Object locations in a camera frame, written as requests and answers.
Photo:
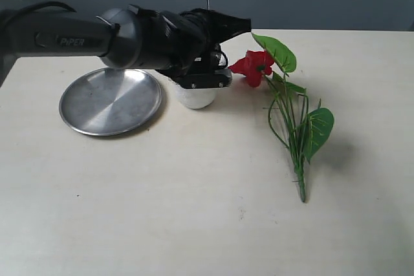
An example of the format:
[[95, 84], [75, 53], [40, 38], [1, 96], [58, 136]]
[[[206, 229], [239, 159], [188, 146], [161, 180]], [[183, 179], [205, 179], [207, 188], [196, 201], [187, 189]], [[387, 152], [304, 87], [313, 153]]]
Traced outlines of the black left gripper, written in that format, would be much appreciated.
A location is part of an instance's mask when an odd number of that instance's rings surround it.
[[138, 20], [142, 29], [138, 67], [157, 70], [169, 78], [186, 75], [210, 45], [252, 30], [249, 18], [201, 8], [176, 14], [140, 7]]

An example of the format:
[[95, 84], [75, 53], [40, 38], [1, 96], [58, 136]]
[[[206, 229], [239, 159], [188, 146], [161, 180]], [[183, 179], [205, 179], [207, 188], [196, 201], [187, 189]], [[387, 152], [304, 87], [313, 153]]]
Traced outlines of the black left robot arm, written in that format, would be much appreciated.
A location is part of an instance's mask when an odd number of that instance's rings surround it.
[[155, 70], [185, 89], [228, 87], [221, 44], [251, 29], [249, 19], [203, 8], [176, 14], [129, 5], [94, 19], [59, 1], [3, 9], [1, 78], [19, 58], [96, 56], [112, 69]]

